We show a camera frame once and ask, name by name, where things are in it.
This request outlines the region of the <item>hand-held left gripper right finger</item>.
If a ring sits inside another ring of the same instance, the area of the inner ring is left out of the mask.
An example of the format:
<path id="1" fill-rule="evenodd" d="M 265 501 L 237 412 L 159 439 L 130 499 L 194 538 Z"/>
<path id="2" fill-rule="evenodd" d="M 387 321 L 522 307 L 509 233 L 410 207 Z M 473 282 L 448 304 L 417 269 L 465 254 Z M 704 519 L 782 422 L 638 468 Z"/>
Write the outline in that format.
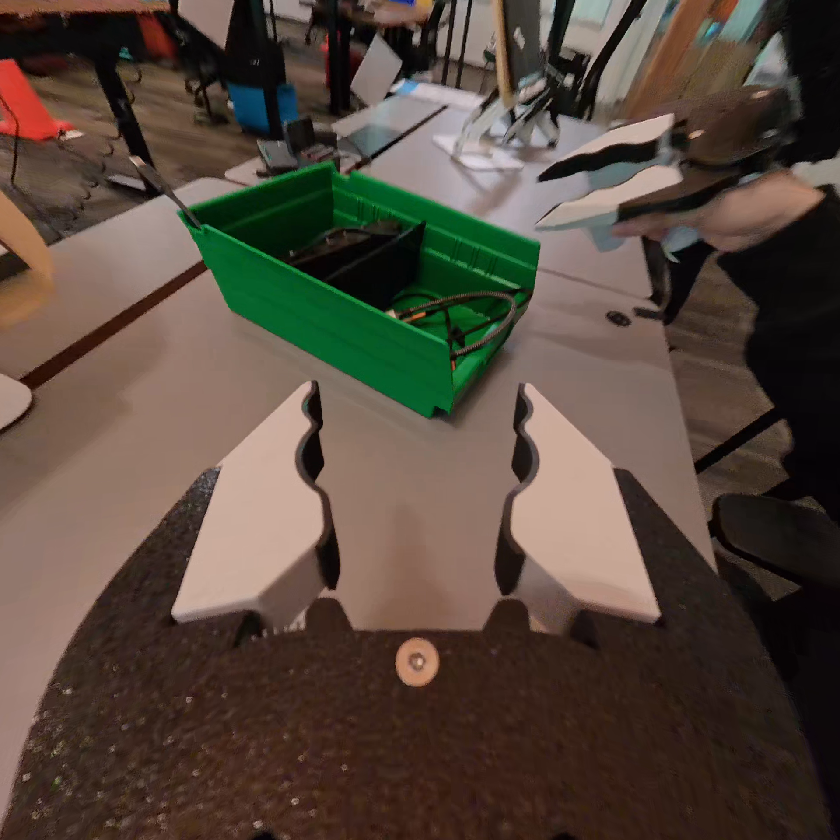
<path id="1" fill-rule="evenodd" d="M 518 387 L 494 575 L 533 632 L 565 635 L 584 611 L 656 624 L 662 612 L 612 461 L 538 389 Z"/>

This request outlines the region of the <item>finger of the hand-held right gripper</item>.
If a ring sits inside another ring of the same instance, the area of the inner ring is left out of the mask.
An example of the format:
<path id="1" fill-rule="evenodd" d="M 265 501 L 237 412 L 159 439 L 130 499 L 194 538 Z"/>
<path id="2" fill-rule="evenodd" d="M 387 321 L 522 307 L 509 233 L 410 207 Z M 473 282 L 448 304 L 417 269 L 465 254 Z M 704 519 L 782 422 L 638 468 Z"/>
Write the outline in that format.
<path id="1" fill-rule="evenodd" d="M 540 218 L 535 228 L 554 231 L 610 227 L 618 222 L 619 211 L 624 204 L 677 186 L 683 180 L 682 171 L 675 166 L 652 165 L 623 183 L 596 189 L 553 207 Z"/>
<path id="2" fill-rule="evenodd" d="M 654 184 L 678 184 L 679 167 L 670 142 L 675 124 L 674 113 L 625 123 L 552 163 L 538 182 L 584 174 L 590 184 L 623 184 L 641 174 Z"/>

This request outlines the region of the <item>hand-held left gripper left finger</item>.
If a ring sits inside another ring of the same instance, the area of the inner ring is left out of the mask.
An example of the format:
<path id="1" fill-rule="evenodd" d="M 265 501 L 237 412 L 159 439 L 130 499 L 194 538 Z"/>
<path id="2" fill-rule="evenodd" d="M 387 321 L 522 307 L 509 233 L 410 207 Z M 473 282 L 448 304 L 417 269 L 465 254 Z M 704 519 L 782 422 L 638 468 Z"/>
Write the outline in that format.
<path id="1" fill-rule="evenodd" d="M 319 384 L 306 381 L 219 464 L 171 609 L 193 623 L 254 613 L 284 631 L 340 578 L 320 442 Z"/>

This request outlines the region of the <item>green plastic bin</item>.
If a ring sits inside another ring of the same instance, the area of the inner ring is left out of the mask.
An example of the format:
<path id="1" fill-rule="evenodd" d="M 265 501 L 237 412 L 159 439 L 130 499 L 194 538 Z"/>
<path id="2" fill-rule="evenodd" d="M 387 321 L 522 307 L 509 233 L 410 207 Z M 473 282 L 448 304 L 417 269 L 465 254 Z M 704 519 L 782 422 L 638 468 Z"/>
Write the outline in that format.
<path id="1" fill-rule="evenodd" d="M 179 216 L 230 310 L 416 413 L 450 414 L 486 372 L 532 296 L 540 245 L 368 175 L 320 164 L 191 206 Z M 289 266 L 290 250 L 332 228 L 426 222 L 414 283 L 378 311 Z M 469 302 L 418 322 L 391 311 L 468 291 L 508 291 L 518 309 Z"/>

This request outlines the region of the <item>black cable orange plug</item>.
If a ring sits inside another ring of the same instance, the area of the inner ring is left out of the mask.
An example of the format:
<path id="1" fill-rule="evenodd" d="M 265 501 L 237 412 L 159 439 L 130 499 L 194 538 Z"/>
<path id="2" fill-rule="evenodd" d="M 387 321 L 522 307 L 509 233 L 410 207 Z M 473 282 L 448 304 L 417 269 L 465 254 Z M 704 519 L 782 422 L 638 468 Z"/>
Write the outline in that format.
<path id="1" fill-rule="evenodd" d="M 447 313 L 452 307 L 465 305 L 469 302 L 478 301 L 494 301 L 504 303 L 507 307 L 505 315 L 502 319 L 509 322 L 518 309 L 518 300 L 515 294 L 508 291 L 497 290 L 478 290 L 460 292 L 454 295 L 449 295 L 440 298 L 433 298 L 416 306 L 391 311 L 391 317 L 401 322 L 418 322 L 422 319 L 430 318 L 440 313 Z"/>

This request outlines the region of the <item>dark grey usb hub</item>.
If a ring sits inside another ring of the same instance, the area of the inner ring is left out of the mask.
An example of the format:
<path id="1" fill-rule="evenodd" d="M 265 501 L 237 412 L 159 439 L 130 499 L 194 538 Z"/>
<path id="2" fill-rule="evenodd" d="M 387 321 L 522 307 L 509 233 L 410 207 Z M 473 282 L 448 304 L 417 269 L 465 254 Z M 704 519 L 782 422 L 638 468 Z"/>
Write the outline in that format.
<path id="1" fill-rule="evenodd" d="M 281 260 L 299 270 L 331 271 L 332 266 L 348 264 L 390 243 L 403 232 L 403 226 L 392 220 L 374 222 L 361 227 L 334 227 L 309 245 L 290 250 Z"/>

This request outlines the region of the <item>person's right hand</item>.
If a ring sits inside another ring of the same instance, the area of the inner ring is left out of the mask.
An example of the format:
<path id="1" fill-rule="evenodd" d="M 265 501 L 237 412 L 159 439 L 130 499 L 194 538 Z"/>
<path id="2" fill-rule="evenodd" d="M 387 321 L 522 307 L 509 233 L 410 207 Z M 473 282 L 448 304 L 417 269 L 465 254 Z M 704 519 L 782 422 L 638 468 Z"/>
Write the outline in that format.
<path id="1" fill-rule="evenodd" d="M 819 188 L 788 171 L 775 171 L 718 194 L 682 213 L 652 213 L 612 227 L 618 238 L 662 240 L 674 228 L 692 228 L 715 250 L 737 253 L 761 244 L 808 214 L 824 198 Z"/>

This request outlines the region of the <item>white blue paper sheet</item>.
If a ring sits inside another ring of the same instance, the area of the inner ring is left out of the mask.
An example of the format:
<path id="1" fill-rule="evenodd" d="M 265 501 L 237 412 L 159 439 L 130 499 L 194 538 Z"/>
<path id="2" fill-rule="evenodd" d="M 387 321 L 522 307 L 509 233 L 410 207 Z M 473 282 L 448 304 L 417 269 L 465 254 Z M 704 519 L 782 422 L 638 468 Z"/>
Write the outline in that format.
<path id="1" fill-rule="evenodd" d="M 394 82 L 390 93 L 393 96 L 409 97 L 464 112 L 476 110 L 485 99 L 473 91 L 414 79 L 401 79 Z"/>

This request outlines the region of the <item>black bin divider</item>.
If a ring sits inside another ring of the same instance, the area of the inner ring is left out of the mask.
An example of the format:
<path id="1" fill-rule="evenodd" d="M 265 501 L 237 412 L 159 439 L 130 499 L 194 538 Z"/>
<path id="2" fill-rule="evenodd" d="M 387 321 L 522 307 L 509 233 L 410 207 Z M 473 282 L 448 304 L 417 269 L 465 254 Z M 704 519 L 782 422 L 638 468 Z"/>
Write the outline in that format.
<path id="1" fill-rule="evenodd" d="M 417 277 L 426 226 L 421 222 L 380 245 L 367 247 L 322 282 L 380 312 L 392 309 L 395 299 Z"/>

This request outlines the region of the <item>grey tablet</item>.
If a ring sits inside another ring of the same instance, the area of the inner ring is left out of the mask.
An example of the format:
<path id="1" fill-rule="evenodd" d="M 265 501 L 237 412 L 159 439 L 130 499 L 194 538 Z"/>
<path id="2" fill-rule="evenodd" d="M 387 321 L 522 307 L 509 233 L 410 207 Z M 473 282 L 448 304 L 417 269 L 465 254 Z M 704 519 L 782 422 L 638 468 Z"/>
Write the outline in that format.
<path id="1" fill-rule="evenodd" d="M 368 161 L 444 110 L 444 104 L 392 96 L 339 119 L 332 124 L 331 131 L 338 138 L 342 155 L 354 162 Z"/>

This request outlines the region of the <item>white stand base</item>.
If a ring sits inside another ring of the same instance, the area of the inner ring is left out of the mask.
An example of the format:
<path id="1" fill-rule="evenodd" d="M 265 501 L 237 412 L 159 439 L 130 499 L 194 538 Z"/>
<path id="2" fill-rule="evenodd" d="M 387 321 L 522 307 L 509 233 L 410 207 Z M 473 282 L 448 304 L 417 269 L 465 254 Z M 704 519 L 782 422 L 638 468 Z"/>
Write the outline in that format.
<path id="1" fill-rule="evenodd" d="M 1 373 L 1 423 L 3 432 L 18 422 L 31 408 L 33 393 L 26 384 Z"/>

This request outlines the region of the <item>small black device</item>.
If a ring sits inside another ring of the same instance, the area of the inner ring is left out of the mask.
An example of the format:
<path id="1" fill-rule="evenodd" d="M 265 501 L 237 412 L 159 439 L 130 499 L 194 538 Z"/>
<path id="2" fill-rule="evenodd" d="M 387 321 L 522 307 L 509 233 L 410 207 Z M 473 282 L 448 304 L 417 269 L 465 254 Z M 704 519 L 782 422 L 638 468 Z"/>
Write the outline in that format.
<path id="1" fill-rule="evenodd" d="M 330 127 L 318 129 L 310 118 L 284 123 L 279 140 L 258 140 L 261 168 L 257 177 L 285 175 L 312 165 L 330 163 L 341 170 L 339 136 Z"/>

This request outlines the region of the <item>thin black strip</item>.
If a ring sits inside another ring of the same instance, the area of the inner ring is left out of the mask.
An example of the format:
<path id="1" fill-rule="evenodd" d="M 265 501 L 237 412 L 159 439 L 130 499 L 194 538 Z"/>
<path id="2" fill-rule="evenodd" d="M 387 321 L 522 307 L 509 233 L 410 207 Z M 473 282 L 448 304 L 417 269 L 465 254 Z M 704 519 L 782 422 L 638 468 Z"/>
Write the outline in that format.
<path id="1" fill-rule="evenodd" d="M 194 228 L 195 230 L 202 229 L 203 223 L 201 220 L 194 214 L 193 210 L 175 194 L 168 182 L 151 163 L 145 161 L 140 156 L 133 154 L 129 157 L 129 160 L 136 172 L 140 175 L 141 180 L 143 180 L 147 186 L 153 187 L 160 194 L 169 198 L 173 204 L 178 207 L 188 226 Z"/>

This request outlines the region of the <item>blue box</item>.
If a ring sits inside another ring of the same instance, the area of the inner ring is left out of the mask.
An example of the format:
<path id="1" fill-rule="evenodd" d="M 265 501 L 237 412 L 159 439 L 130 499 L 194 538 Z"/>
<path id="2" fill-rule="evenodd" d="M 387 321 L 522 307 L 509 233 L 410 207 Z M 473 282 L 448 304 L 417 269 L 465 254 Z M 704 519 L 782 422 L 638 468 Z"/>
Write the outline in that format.
<path id="1" fill-rule="evenodd" d="M 269 136 L 268 113 L 262 88 L 230 81 L 227 84 L 227 94 L 239 127 L 246 133 L 260 137 Z M 280 126 L 283 128 L 285 123 L 298 119 L 298 95 L 295 87 L 289 83 L 278 85 L 276 95 Z"/>

